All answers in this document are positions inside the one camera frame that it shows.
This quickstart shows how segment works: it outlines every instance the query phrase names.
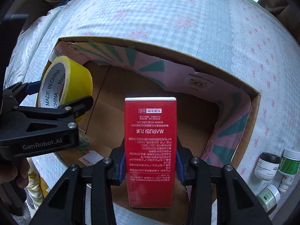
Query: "tape roll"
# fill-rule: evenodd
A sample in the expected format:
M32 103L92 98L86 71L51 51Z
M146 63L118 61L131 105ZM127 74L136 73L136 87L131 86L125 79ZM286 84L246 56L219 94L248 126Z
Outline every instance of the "tape roll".
M39 107L59 105L91 96L93 81L90 72L72 59L61 56L47 69L39 92Z

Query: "open cardboard box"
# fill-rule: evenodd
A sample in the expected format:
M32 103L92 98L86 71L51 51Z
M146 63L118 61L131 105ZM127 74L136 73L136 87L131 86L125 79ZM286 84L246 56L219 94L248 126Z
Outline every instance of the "open cardboard box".
M49 60L60 55L84 64L93 78L94 106L85 114L79 128L94 142L83 151L74 148L57 152L66 165L84 167L79 158L89 151L109 156L112 148L121 144L126 97L174 96L182 146L190 148L194 156L202 157L209 164L231 163L238 167L248 146L260 102L259 93L246 83L189 55L119 38L60 38ZM157 221L168 224L186 221L189 199L186 188L178 180L175 180L171 208L130 207L126 181L119 187L112 187L112 197L115 203Z

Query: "bedsheet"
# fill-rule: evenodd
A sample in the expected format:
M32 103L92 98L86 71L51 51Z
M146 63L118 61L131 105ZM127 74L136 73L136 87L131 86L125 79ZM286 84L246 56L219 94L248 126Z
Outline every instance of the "bedsheet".
M43 30L43 37L36 39L33 28L20 36L5 86L19 81L12 76L17 64L28 67L25 77L19 79L39 80L59 37L119 37L187 53L233 74L260 92L257 121L237 171L256 195L269 183L279 185L280 173L272 181L262 181L253 171L261 152L281 155L284 148L300 149L297 78L300 48L276 18L257 3L250 0L72 0L56 10L55 15L53 12L53 21L49 21L50 17L45 19L48 27ZM35 40L38 43L34 50L24 45ZM23 105L35 106L35 101L36 96L28 96ZM49 187L66 170L55 154L35 157L33 161ZM299 178L296 175L295 182L282 194L270 218ZM157 224L122 207L115 206L115 209L118 224ZM216 224L216 214L214 203L212 224Z

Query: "red product box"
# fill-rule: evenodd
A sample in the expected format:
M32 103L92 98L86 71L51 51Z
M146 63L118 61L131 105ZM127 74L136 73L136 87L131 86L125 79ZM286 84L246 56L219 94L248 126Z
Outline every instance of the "red product box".
M176 98L125 99L125 159L130 206L171 207L176 143Z

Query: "human hand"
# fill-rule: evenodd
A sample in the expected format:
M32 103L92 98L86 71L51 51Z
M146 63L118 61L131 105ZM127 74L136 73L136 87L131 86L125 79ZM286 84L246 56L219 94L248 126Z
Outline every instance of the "human hand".
M20 188L25 188L28 185L29 163L27 159L22 159L13 162L12 166L0 165L0 184L10 182L16 178L16 183Z

